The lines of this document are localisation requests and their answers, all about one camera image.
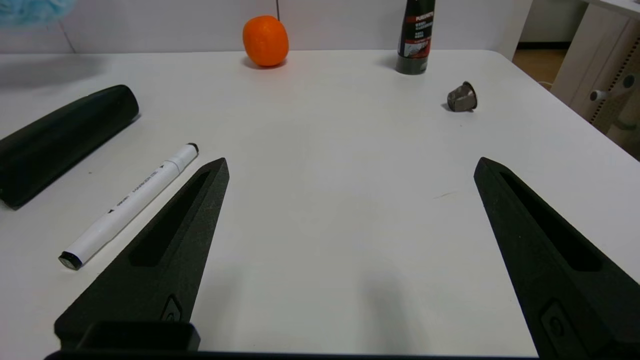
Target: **black cap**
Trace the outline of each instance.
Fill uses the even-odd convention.
[[[196,148],[196,152],[200,154],[200,149],[198,149],[198,146],[196,144],[190,142],[190,143],[187,143],[187,145],[191,145],[191,146],[195,147]]]
[[[405,58],[398,55],[396,71],[406,75],[418,75],[427,70],[427,58]]]
[[[70,252],[63,251],[62,254],[58,256],[58,260],[60,260],[62,265],[65,265],[71,270],[78,270],[82,266],[82,261]]]

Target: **metal cap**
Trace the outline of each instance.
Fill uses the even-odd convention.
[[[474,87],[465,81],[447,96],[447,104],[451,111],[461,112],[473,110],[478,106],[478,99]]]

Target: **orange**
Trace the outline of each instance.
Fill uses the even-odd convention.
[[[287,30],[271,15],[254,17],[242,31],[244,50],[254,63],[260,66],[275,66],[289,53]]]

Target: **white table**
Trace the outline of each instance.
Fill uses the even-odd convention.
[[[0,358],[59,348],[55,319],[200,165],[230,182],[191,321],[201,350],[534,356],[473,180],[515,171],[640,279],[640,166],[497,53],[0,56],[0,136],[124,83],[141,118],[0,212]],[[443,108],[464,80],[473,113]],[[56,259],[182,144],[200,157],[80,271]]]

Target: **bottle label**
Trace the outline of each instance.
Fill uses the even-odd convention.
[[[426,58],[431,50],[434,0],[408,0],[398,54],[405,58]]]

